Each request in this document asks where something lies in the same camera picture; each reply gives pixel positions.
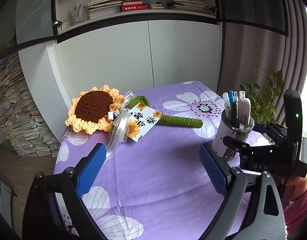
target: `white ribbon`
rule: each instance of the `white ribbon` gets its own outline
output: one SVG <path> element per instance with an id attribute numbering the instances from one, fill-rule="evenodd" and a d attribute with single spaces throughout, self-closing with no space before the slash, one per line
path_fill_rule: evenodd
<path id="1" fill-rule="evenodd" d="M 114 130 L 111 134 L 110 141 L 106 147 L 107 155 L 106 161 L 108 161 L 111 157 L 113 157 L 118 150 L 121 143 L 127 140 L 128 135 L 128 126 L 130 120 L 130 113 L 125 106 L 127 106 L 132 99 L 134 99 L 136 95 L 132 91 L 128 91 L 125 95 L 125 99 L 123 103 L 119 103 L 118 100 L 115 100 L 116 103 L 120 105 L 120 115 L 114 120 Z"/>

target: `sunflower illustration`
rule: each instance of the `sunflower illustration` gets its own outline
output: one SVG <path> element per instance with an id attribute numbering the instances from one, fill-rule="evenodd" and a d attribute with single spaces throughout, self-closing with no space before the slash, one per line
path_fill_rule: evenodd
<path id="1" fill-rule="evenodd" d="M 153 117 L 154 117 L 154 118 L 162 117 L 162 113 L 159 112 L 159 111 L 154 111 L 154 112 L 153 112 Z"/>
<path id="2" fill-rule="evenodd" d="M 142 104 L 142 103 L 139 103 L 136 105 L 136 107 L 141 111 L 142 109 L 146 108 L 147 106 Z"/>
<path id="3" fill-rule="evenodd" d="M 137 136 L 138 133 L 140 133 L 140 128 L 139 126 L 136 124 L 136 120 L 135 121 L 129 121 L 129 126 L 128 126 L 128 137 L 130 138 L 135 138 Z"/>
<path id="4" fill-rule="evenodd" d="M 81 92 L 78 98 L 71 100 L 72 106 L 68 111 L 65 124 L 71 125 L 75 132 L 81 130 L 85 130 L 87 134 L 92 134 L 96 130 L 108 132 L 112 121 L 108 121 L 106 116 L 108 111 L 119 108 L 114 103 L 117 96 L 119 96 L 119 90 L 110 89 L 107 85 L 101 89 L 93 87 L 90 91 Z"/>

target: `pen holder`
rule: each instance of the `pen holder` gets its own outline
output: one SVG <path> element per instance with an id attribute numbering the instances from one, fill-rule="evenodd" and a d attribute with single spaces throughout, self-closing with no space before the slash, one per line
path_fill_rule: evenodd
<path id="1" fill-rule="evenodd" d="M 89 20 L 89 12 L 87 6 L 84 8 L 83 5 L 81 5 L 80 8 L 72 10 L 71 13 L 73 16 L 74 25 Z"/>
<path id="2" fill-rule="evenodd" d="M 254 125 L 254 120 L 250 117 L 249 127 L 245 129 L 234 128 L 230 121 L 226 118 L 226 113 L 224 110 L 221 114 L 221 122 L 215 135 L 215 139 L 211 143 L 212 149 L 219 157 L 223 157 L 227 162 L 232 160 L 236 156 L 237 152 L 225 146 L 222 141 L 223 138 L 228 135 L 239 141 L 245 142 Z"/>

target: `sunflower brown center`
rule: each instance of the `sunflower brown center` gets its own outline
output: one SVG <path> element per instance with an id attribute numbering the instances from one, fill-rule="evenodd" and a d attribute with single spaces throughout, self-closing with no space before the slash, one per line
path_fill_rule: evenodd
<path id="1" fill-rule="evenodd" d="M 88 92 L 80 98 L 76 106 L 76 118 L 98 123 L 99 119 L 108 114 L 112 103 L 112 97 L 104 91 Z"/>

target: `stack of books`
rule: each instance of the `stack of books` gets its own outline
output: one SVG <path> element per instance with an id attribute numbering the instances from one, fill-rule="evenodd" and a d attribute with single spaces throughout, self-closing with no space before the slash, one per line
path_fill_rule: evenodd
<path id="1" fill-rule="evenodd" d="M 91 0 L 88 3 L 89 19 L 119 13 L 122 3 L 121 0 Z"/>
<path id="2" fill-rule="evenodd" d="M 18 53 L 0 60 L 0 126 L 19 156 L 57 156 L 60 143 L 31 96 Z"/>
<path id="3" fill-rule="evenodd" d="M 171 10 L 183 10 L 193 12 L 207 12 L 208 5 L 199 0 L 171 0 L 166 3 Z"/>
<path id="4" fill-rule="evenodd" d="M 164 6 L 156 0 L 127 0 L 123 3 L 123 12 L 146 10 L 146 9 L 164 9 Z"/>

